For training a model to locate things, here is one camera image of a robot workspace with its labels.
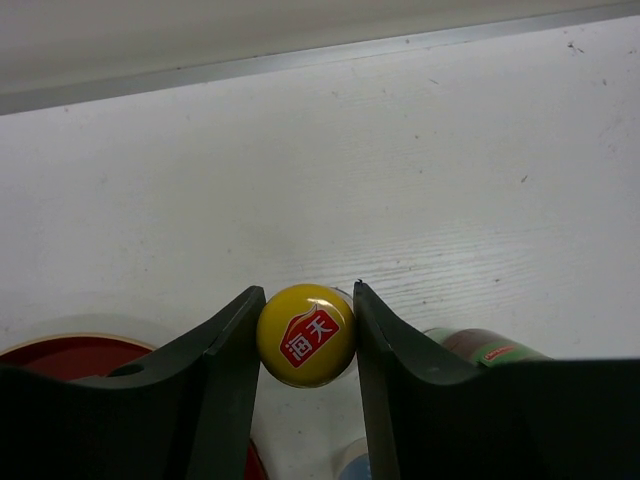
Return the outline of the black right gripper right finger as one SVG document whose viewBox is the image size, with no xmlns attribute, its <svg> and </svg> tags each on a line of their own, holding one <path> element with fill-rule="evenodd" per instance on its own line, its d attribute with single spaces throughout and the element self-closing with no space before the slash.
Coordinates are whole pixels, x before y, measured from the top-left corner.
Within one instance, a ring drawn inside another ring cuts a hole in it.
<svg viewBox="0 0 640 480">
<path fill-rule="evenodd" d="M 481 369 L 353 290 L 357 360 L 375 479 L 635 479 L 635 359 Z"/>
</svg>

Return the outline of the silver lid jar large beads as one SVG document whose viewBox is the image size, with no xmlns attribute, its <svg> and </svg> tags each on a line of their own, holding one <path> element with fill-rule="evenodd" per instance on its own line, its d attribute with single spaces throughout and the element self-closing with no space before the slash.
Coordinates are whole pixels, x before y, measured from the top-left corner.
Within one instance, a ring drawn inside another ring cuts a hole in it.
<svg viewBox="0 0 640 480">
<path fill-rule="evenodd" d="M 337 462 L 336 480 L 371 480 L 367 440 L 359 438 L 347 446 Z"/>
</svg>

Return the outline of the yellow cap sauce bottle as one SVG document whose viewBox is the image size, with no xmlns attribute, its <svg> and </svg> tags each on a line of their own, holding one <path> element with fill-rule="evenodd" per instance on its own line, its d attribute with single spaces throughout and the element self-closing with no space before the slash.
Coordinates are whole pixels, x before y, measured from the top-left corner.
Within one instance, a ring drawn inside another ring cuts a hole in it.
<svg viewBox="0 0 640 480">
<path fill-rule="evenodd" d="M 356 337 L 352 297 L 318 284 L 296 284 L 273 295 L 256 327 L 262 364 L 295 388 L 321 387 L 348 372 Z"/>
<path fill-rule="evenodd" d="M 527 345 L 486 329 L 431 328 L 425 330 L 424 334 L 446 350 L 480 368 L 550 360 L 550 357 Z"/>
</svg>

